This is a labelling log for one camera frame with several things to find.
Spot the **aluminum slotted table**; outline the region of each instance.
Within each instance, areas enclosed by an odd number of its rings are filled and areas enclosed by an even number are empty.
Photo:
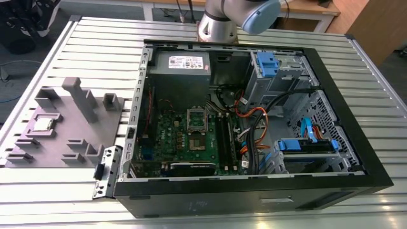
[[[92,201],[91,168],[0,168],[0,226],[112,225],[115,228],[380,228],[407,227],[407,108],[356,41],[338,34],[268,30],[239,43],[315,48],[384,164],[395,186],[320,211],[135,219],[115,200]],[[64,77],[82,78],[95,96],[126,98],[116,145],[124,145],[143,39],[196,40],[194,24],[83,17],[70,21],[0,130],[0,165],[14,148],[42,86],[60,95]]]

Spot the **metal bracket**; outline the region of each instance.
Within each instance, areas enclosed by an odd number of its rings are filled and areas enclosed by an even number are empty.
[[[106,148],[103,152],[102,162],[98,164],[95,169],[94,178],[98,181],[95,184],[92,199],[114,198],[122,151],[122,146],[112,146]]]

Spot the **warning label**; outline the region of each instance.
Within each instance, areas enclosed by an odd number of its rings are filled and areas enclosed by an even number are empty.
[[[204,59],[202,56],[171,56],[168,68],[204,69]]]

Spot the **metal chassis frame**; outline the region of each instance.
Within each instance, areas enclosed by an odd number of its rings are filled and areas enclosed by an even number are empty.
[[[184,46],[188,49],[199,47],[202,42],[178,42],[178,41],[156,41],[146,40],[147,48],[166,46],[171,49],[171,46]],[[387,175],[384,167],[379,161],[375,151],[368,143],[367,137],[362,131],[358,121],[352,115],[352,112],[346,104],[346,101],[340,95],[339,89],[334,83],[330,73],[326,69],[324,63],[319,57],[315,49],[296,48],[296,47],[278,47],[266,45],[239,45],[239,44],[219,44],[211,43],[212,50],[232,51],[235,47],[246,48],[246,50],[266,50],[268,47],[280,50],[296,50],[304,53],[308,59],[311,68],[315,72],[318,81],[320,82],[322,89],[327,95],[331,107],[336,114],[338,125],[343,126],[347,131],[347,137],[352,144],[352,148],[359,156],[363,167],[356,168],[364,170],[367,175],[364,176],[339,176],[339,177],[294,177],[280,178],[274,180],[272,185],[267,179],[238,179],[238,180],[198,180],[198,181],[171,181],[166,182],[163,186],[162,182],[126,182],[123,180],[123,168],[119,182],[115,187],[115,196],[150,196],[150,195],[167,195],[167,194],[187,194],[187,193],[214,193],[214,192],[242,192],[254,190],[282,190],[282,189],[308,189],[308,188],[350,188],[355,192],[350,195],[331,201],[319,208],[324,208],[336,202],[354,196],[356,193],[372,193],[386,187],[393,186],[393,181]],[[142,61],[140,71],[146,70],[147,61]]]

